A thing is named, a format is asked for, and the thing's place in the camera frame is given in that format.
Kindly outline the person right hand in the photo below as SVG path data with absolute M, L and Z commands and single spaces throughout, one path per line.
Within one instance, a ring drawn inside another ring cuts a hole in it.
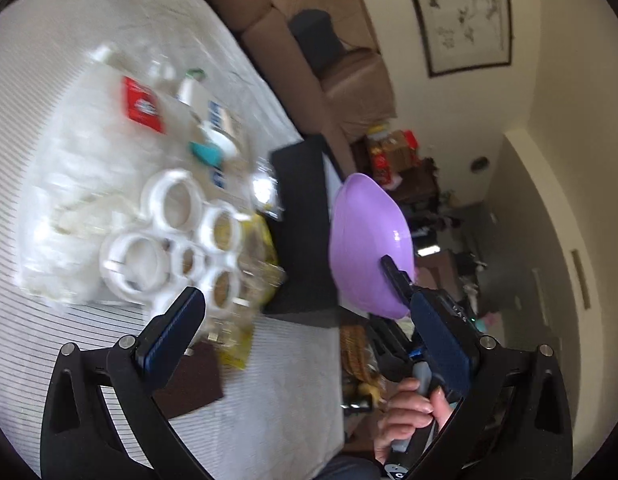
M 379 463 L 386 462 L 392 442 L 409 439 L 416 430 L 426 428 L 432 422 L 442 428 L 453 414 L 453 408 L 440 387 L 430 396 L 421 396 L 418 388 L 418 379 L 406 378 L 388 401 L 374 437 L 375 460 Z

